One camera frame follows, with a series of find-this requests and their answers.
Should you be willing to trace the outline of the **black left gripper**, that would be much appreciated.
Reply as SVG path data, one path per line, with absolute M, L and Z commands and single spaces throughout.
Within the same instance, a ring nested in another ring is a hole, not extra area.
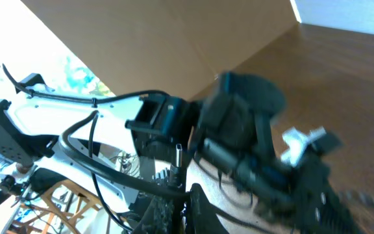
M 301 233 L 361 233 L 348 208 L 340 202 L 328 180 L 329 167 L 317 156 L 309 156 L 296 170 L 293 205 L 260 201 L 255 214 L 269 223 L 297 228 Z

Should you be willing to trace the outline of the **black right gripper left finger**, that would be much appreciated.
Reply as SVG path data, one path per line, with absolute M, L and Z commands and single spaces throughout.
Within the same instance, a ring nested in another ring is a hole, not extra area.
M 171 234 L 173 231 L 173 200 L 155 196 L 132 234 Z

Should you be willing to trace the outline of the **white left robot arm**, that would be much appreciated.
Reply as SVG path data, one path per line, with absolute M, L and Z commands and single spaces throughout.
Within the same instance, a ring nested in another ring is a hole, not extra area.
M 152 195 L 138 233 L 172 233 L 181 218 L 187 233 L 224 233 L 202 188 L 184 188 L 186 168 L 204 159 L 236 186 L 258 198 L 256 213 L 302 233 L 358 233 L 349 210 L 331 189 L 322 156 L 339 145 L 323 129 L 311 135 L 290 131 L 289 149 L 277 157 L 271 119 L 285 107 L 275 84 L 252 74 L 223 73 L 216 91 L 185 101 L 159 90 L 108 98 L 63 96 L 38 74 L 15 83 L 14 99 L 0 99 L 0 154 L 32 166 L 72 160 L 63 176 L 90 174 Z M 107 144 L 171 164 L 168 182 L 148 182 L 97 162 L 72 138 Z

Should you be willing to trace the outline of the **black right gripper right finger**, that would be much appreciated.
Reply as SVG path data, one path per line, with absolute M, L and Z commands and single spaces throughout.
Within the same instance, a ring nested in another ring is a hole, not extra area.
M 187 234 L 228 234 L 209 202 L 202 187 L 194 183 L 190 189 L 190 197 L 186 202 Z

